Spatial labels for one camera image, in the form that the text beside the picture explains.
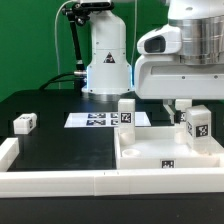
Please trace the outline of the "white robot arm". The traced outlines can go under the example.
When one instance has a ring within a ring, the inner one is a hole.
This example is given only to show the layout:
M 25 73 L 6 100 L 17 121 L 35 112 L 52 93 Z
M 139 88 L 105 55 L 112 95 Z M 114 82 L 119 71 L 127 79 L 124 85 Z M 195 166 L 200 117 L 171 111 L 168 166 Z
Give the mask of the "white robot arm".
M 91 21 L 86 95 L 106 100 L 134 90 L 142 99 L 224 99 L 224 0 L 163 0 L 168 22 L 134 39 L 134 65 L 126 61 L 115 1 L 80 0 Z

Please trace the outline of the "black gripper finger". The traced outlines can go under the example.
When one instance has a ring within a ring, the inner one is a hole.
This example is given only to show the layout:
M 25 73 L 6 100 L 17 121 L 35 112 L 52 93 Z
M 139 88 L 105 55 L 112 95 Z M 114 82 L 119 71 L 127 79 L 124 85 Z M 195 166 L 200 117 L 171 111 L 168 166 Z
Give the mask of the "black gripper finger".
M 175 105 L 174 105 L 174 100 L 173 99 L 164 99 L 163 100 L 163 107 L 168 112 L 171 123 L 174 124 L 175 123 L 175 114 L 176 114 L 176 108 L 175 108 Z

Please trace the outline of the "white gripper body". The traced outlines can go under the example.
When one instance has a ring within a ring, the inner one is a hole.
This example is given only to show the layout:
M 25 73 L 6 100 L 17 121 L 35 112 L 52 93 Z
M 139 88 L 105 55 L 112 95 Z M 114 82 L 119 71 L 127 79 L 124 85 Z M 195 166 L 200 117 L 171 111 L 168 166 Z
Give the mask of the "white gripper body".
M 185 65 L 177 55 L 142 55 L 134 85 L 141 99 L 224 99 L 224 62 Z

